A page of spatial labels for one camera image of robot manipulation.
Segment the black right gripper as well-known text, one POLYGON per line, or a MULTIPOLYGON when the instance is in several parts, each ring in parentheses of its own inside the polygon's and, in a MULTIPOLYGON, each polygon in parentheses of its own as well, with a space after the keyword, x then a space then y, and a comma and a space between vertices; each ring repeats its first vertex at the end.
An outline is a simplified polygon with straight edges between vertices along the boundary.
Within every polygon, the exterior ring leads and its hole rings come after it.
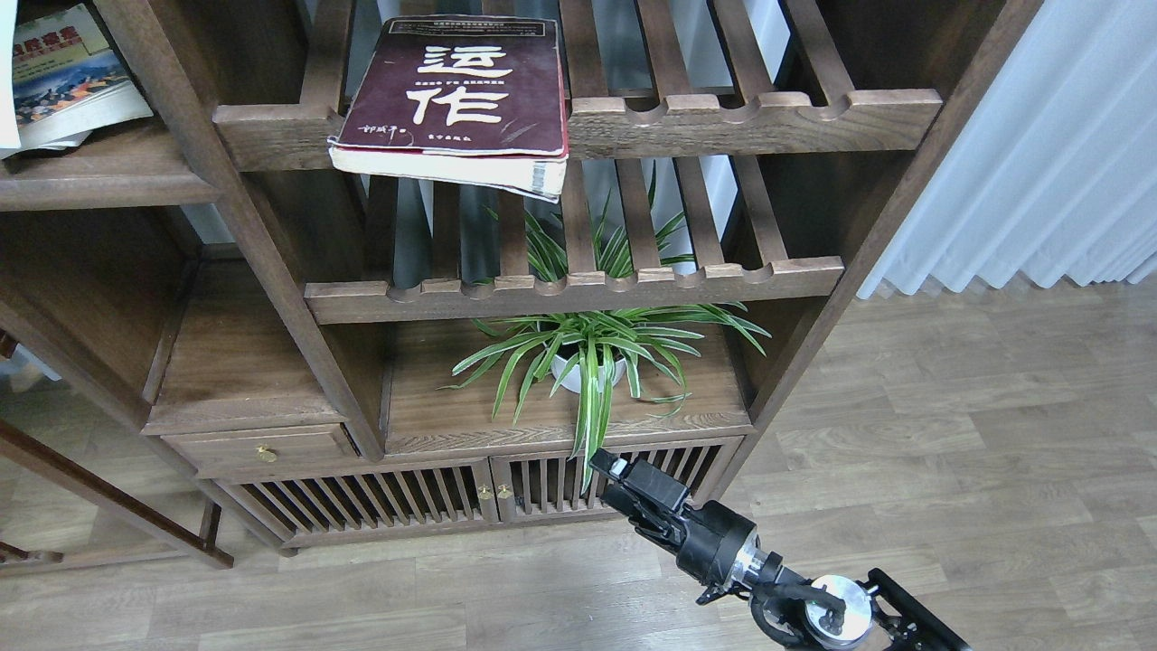
POLYGON ((784 580, 782 557, 760 552, 756 523, 745 516, 716 500, 700 508, 683 505, 690 487, 643 458, 628 463, 596 449, 589 466, 619 486, 605 489, 604 502, 639 535, 673 553, 678 568, 708 593, 739 593, 784 580))

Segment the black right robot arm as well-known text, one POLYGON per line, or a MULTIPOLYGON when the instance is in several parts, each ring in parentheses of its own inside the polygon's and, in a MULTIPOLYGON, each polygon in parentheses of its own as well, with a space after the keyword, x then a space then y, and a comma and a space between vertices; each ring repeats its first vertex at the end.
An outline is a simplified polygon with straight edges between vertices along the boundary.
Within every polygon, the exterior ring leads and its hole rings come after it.
POLYGON ((746 600, 756 626, 780 646, 855 650, 879 626, 892 650, 970 648, 880 569, 865 580, 841 574, 810 580, 782 564, 778 553, 761 552, 756 523, 716 500, 690 506, 690 487, 653 463, 627 461, 600 447, 589 466, 610 479, 604 502, 705 586, 699 605, 727 595, 746 600))

